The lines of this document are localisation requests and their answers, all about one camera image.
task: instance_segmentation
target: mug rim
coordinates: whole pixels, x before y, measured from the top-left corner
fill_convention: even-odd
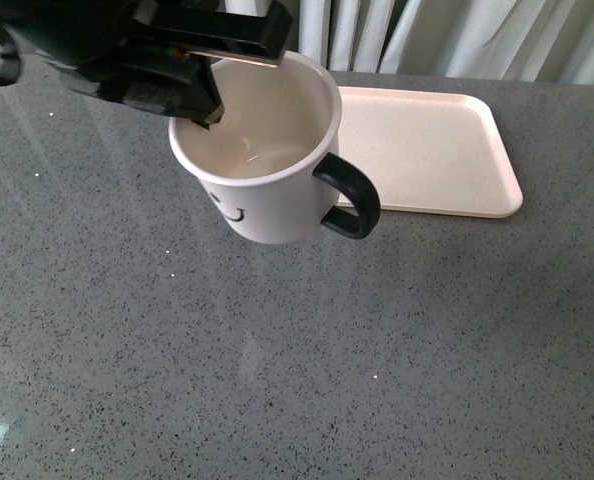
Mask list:
[[[318,62],[312,60],[311,58],[302,55],[297,52],[287,51],[284,54],[283,61],[292,61],[295,63],[299,63],[308,67],[321,77],[323,82],[325,83],[328,90],[332,93],[332,115],[331,121],[328,125],[328,129],[326,133],[319,141],[317,146],[313,148],[308,155],[302,158],[300,161],[291,165],[284,170],[279,172],[271,173],[269,175],[264,175],[261,177],[253,177],[253,178],[230,178],[230,177],[222,177],[221,175],[216,175],[211,173],[207,170],[196,165],[193,161],[188,158],[188,155],[183,151],[180,142],[179,142],[179,124],[180,122],[188,122],[190,120],[183,119],[183,118],[171,118],[168,124],[168,136],[171,148],[173,153],[177,157],[177,160],[183,165],[183,167],[188,170],[190,173],[195,175],[200,180],[210,182],[217,185],[224,185],[224,186],[232,186],[232,187],[253,187],[259,185],[266,185],[269,183],[273,183],[284,178],[290,177],[295,173],[303,170],[304,168],[312,165],[316,160],[323,158],[323,156],[328,152],[332,141],[337,135],[337,131],[339,130],[339,125],[341,124],[341,110],[342,110],[342,103],[341,103],[341,93],[339,92],[339,87],[335,80],[333,79],[332,75],[328,70],[326,70],[323,66],[321,66]],[[220,60],[217,62],[213,68],[219,69],[220,66],[226,65],[233,62],[232,60]]]

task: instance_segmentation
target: black print on mug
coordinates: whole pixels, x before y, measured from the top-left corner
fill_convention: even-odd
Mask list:
[[[221,202],[221,200],[219,200],[219,197],[217,195],[215,195],[212,192],[209,192],[209,194],[210,194],[211,197],[213,197],[213,200],[215,200],[217,203],[220,203]],[[244,219],[244,209],[243,208],[238,208],[237,210],[239,210],[239,217],[233,218],[233,217],[229,217],[224,212],[222,212],[221,209],[219,209],[220,213],[224,216],[224,218],[226,220],[230,220],[231,222],[241,222]]]

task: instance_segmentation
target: speckled quartz surface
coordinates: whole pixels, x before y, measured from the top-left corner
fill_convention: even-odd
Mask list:
[[[0,478],[594,479],[594,87],[338,74],[491,107],[503,220],[232,233],[162,118],[0,90]]]

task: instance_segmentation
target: smiley face print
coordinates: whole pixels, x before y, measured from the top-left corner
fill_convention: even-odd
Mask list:
[[[211,197],[211,198],[212,198],[212,199],[215,201],[215,203],[221,203],[221,200],[219,199],[219,197],[218,197],[217,195],[215,195],[215,194],[214,194],[214,193],[212,193],[212,192],[209,192],[209,194],[210,194],[210,197]],[[238,216],[229,216],[229,215],[226,215],[226,214],[225,214],[225,213],[222,211],[222,209],[221,209],[221,208],[219,208],[219,211],[220,211],[220,213],[221,213],[221,214],[224,216],[224,218],[225,218],[226,220],[229,220],[229,221],[231,221],[231,222],[241,222],[241,221],[244,219],[244,216],[245,216],[245,214],[244,214],[244,211],[245,211],[245,210],[244,210],[243,208],[238,208],[238,209],[237,209],[237,211],[239,212],[239,215],[238,215]]]

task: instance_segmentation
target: white mug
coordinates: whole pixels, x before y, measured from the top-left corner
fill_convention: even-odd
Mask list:
[[[324,225],[365,238],[379,220],[379,196],[335,155],[341,95],[326,69],[286,52],[278,68],[231,60],[213,66],[226,108],[202,128],[170,121],[172,150],[233,230],[261,243],[293,242]],[[357,215],[335,206],[343,193]]]

